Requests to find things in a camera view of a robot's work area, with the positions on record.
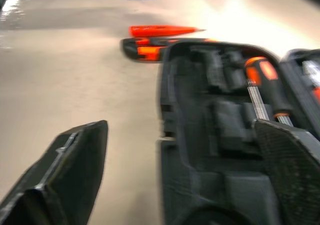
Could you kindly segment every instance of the beige floor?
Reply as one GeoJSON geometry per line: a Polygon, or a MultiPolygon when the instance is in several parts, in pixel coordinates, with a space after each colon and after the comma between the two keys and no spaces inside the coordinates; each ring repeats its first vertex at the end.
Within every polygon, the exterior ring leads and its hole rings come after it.
{"type": "Polygon", "coordinates": [[[161,223],[159,66],[123,56],[128,26],[198,26],[207,31],[189,37],[280,57],[320,47],[319,7],[308,0],[19,0],[13,8],[0,21],[0,198],[59,132],[108,120],[91,225],[161,223]]]}

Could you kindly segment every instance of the floor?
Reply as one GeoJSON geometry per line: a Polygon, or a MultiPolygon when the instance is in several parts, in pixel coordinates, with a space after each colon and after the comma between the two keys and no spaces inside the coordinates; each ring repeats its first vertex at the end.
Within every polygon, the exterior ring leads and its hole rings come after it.
{"type": "Polygon", "coordinates": [[[90,225],[161,224],[159,65],[123,56],[119,41],[129,26],[197,26],[207,30],[185,37],[254,44],[280,58],[320,47],[319,6],[309,0],[9,3],[0,18],[0,198],[58,133],[107,120],[90,225]]]}

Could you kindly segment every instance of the black plastic tool case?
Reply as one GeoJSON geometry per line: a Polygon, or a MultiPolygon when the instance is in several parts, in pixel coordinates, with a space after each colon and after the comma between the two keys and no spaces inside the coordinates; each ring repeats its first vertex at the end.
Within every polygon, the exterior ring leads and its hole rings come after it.
{"type": "MultiPolygon", "coordinates": [[[[265,57],[276,68],[292,106],[295,127],[320,138],[320,106],[300,68],[306,50],[279,60],[257,46],[226,42],[178,42],[164,55],[160,81],[163,121],[161,181],[166,225],[283,225],[279,201],[244,119],[249,93],[209,91],[194,48],[240,51],[265,57]]],[[[266,104],[269,117],[272,111],[266,104]]]]}

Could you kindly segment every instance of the tool case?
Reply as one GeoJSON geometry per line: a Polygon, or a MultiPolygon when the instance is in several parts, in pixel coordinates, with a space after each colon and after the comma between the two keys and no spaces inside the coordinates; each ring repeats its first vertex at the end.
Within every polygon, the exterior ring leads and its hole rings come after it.
{"type": "MultiPolygon", "coordinates": [[[[283,210],[288,207],[294,211],[291,219],[300,225],[317,224],[313,222],[319,219],[320,197],[315,195],[320,190],[313,189],[312,193],[306,188],[305,192],[310,193],[304,197],[288,198],[286,189],[279,193],[274,182],[278,185],[306,182],[301,181],[302,176],[295,181],[279,181],[281,172],[270,176],[268,171],[273,162],[262,151],[274,148],[268,151],[280,154],[278,161],[285,164],[280,167],[287,168],[290,164],[283,159],[285,154],[295,153],[285,146],[306,141],[313,156],[320,158],[320,105],[301,68],[309,57],[319,59],[320,52],[292,50],[279,61],[263,48],[228,42],[182,41],[166,49],[159,81],[163,138],[158,143],[164,224],[285,225],[292,222],[284,215],[283,210]],[[199,51],[209,51],[210,55],[204,57],[199,51]],[[294,127],[275,122],[273,108],[265,104],[271,121],[259,120],[253,129],[255,110],[245,73],[237,66],[252,57],[265,57],[275,67],[291,106],[294,127]],[[213,69],[206,64],[217,60],[222,67],[213,69]],[[269,129],[277,129],[274,136],[257,139],[257,133],[260,138],[269,129]],[[307,200],[310,205],[304,208],[282,206],[282,201],[292,205],[307,200]],[[300,219],[301,213],[307,212],[310,218],[315,216],[314,220],[300,219]]],[[[315,161],[309,162],[312,165],[303,169],[311,174],[315,172],[315,161]]],[[[291,187],[290,193],[302,187],[291,187]]]]}

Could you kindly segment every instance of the glossy floor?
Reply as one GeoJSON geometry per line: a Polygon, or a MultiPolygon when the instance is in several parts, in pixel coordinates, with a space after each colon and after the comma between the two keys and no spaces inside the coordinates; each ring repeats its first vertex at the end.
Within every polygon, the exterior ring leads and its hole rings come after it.
{"type": "Polygon", "coordinates": [[[158,64],[126,59],[128,26],[190,25],[189,37],[249,43],[282,57],[319,48],[309,0],[10,0],[0,21],[0,198],[70,127],[109,123],[91,225],[161,223],[158,64]]]}

